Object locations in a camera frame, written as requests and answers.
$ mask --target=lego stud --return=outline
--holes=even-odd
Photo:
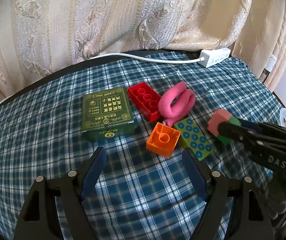
[[[137,93],[138,93],[138,99],[140,101],[142,101],[143,95],[146,93],[145,89],[144,88],[139,88]]]
[[[160,142],[168,143],[170,141],[170,136],[167,133],[161,133],[159,135]]]
[[[152,96],[150,94],[145,94],[143,96],[143,103],[148,103],[152,99]]]
[[[221,173],[219,173],[218,171],[212,171],[212,176],[218,178],[219,176],[221,176]]]
[[[76,171],[69,171],[68,176],[69,177],[74,177],[76,175]]]
[[[157,111],[157,105],[158,105],[158,101],[155,100],[151,100],[148,105],[150,106],[150,112],[156,112]]]
[[[247,183],[251,183],[251,182],[252,182],[252,178],[249,177],[249,176],[246,176],[246,177],[244,178],[244,180],[245,180]]]
[[[43,176],[37,176],[37,178],[35,180],[36,180],[36,182],[41,182],[41,181],[43,181]]]

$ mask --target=blue gripper pad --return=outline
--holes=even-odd
[[[207,202],[209,199],[207,185],[211,183],[210,168],[205,163],[201,163],[190,148],[183,151],[182,163],[196,194]]]
[[[243,119],[238,119],[238,120],[241,122],[242,127],[254,130],[255,132],[259,134],[263,133],[263,129],[257,123],[249,122]]]
[[[82,191],[80,193],[80,200],[83,201],[85,198],[91,195],[96,182],[106,164],[107,154],[104,148],[98,147],[89,160],[89,169],[82,180]]]

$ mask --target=blue plaid cloth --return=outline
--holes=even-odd
[[[183,52],[150,58],[187,60]],[[249,160],[242,144],[227,147],[206,130],[218,108],[249,121],[277,123],[281,105],[244,62],[228,58],[210,68],[199,64],[154,64],[125,59],[65,75],[0,108],[0,233],[13,238],[21,207],[34,179],[59,178],[89,159],[98,146],[107,151],[92,196],[83,203],[99,239],[189,239],[205,203],[192,187],[176,147],[170,159],[146,150],[154,123],[133,106],[135,133],[87,142],[81,136],[82,96],[95,91],[148,83],[160,95],[185,81],[196,93],[189,115],[214,149],[204,161],[226,177],[250,176],[266,188],[271,171]],[[64,237],[71,239],[62,202],[57,208]],[[223,239],[231,200],[226,203],[217,239]]]

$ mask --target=power plug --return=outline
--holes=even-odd
[[[204,57],[204,60],[199,62],[200,65],[203,67],[211,67],[217,63],[222,62],[224,59],[230,56],[230,49],[223,48],[223,49],[203,49],[201,51],[200,57]]]

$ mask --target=cream curtain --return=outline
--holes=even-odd
[[[261,2],[272,12],[257,12]],[[256,75],[277,54],[274,84],[286,65],[284,33],[286,0],[0,0],[0,100],[97,54],[235,41],[233,54]]]
[[[252,0],[232,55],[259,77],[271,54],[277,57],[265,85],[273,91],[286,68],[286,0]]]

